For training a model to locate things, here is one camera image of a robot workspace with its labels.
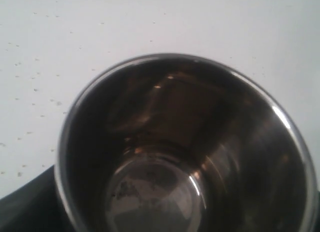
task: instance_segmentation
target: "cup rim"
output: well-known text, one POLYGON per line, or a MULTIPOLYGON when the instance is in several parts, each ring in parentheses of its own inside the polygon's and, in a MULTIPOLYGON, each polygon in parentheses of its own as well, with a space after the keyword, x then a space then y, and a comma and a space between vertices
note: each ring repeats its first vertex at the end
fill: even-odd
POLYGON ((300 134, 297 126, 294 124, 292 119, 288 116, 285 110, 277 103, 277 101, 269 95, 262 87, 257 85, 251 79, 243 75, 242 73, 226 66, 221 63, 215 62, 210 59, 203 57, 179 54, 179 53, 160 53, 160 54, 149 54, 144 56, 135 57, 121 63, 118 63, 109 69, 105 70, 94 80, 92 80, 88 86, 79 94, 79 96, 74 101, 66 119, 63 124, 63 128, 60 134, 60 140, 58 144, 58 153, 56 164, 54 166, 54 178, 57 186, 58 195, 62 201, 63 207, 66 214, 75 228, 76 231, 90 232, 88 226, 84 223, 82 216, 77 211, 76 204, 71 196, 71 189, 67 179, 67 168, 66 168, 66 153, 67 153, 67 135, 69 134, 71 122, 75 114, 80 108, 80 105, 86 102, 86 98, 89 94, 93 93, 95 87, 98 84, 103 83, 105 80, 118 71, 138 65, 144 64, 146 62, 153 62, 165 59, 185 59, 197 63, 206 63, 212 67, 219 68, 226 73, 230 73, 237 80, 241 81, 245 85, 252 88, 261 98, 268 103, 268 105, 273 109, 274 113, 282 121, 283 126, 285 126, 287 132, 290 134, 295 146, 299 152, 301 161, 303 163, 306 181, 306 201, 303 217, 301 220, 300 230, 301 232, 311 232, 313 231, 318 215, 318 186, 317 178, 315 173, 315 168, 312 163, 310 153, 308 151, 307 145, 305 144, 302 135, 300 134))

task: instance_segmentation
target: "shiny metal surface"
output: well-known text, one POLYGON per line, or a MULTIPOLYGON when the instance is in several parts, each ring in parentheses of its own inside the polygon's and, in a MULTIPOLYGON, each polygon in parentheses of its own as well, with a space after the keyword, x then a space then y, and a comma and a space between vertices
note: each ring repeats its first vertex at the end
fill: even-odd
POLYGON ((187 55, 117 65, 71 109, 55 169, 78 231, 311 232, 295 125, 234 70, 187 55))

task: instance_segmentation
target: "metal mug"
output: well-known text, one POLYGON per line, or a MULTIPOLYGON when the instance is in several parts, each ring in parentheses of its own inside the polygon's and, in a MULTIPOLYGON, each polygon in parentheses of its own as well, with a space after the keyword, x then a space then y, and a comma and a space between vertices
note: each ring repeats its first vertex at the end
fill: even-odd
POLYGON ((155 54, 71 108, 55 180, 77 232, 311 232, 317 181, 292 120, 217 62, 155 54))

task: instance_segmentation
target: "speckled surface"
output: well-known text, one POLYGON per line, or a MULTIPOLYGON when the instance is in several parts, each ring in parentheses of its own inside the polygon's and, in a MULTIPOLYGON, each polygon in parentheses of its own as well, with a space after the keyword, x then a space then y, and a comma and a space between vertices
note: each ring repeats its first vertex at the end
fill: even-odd
POLYGON ((159 52, 208 57, 262 85, 300 128, 320 178, 319 2, 0 0, 0 198, 54 163, 90 80, 159 52))

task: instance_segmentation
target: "white table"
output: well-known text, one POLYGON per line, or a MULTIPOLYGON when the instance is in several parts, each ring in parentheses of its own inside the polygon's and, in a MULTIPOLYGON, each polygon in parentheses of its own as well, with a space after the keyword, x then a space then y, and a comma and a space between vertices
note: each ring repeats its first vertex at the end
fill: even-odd
POLYGON ((320 0, 0 0, 0 198, 55 162, 65 112, 100 72, 157 52, 262 85, 296 122, 320 183, 320 0))

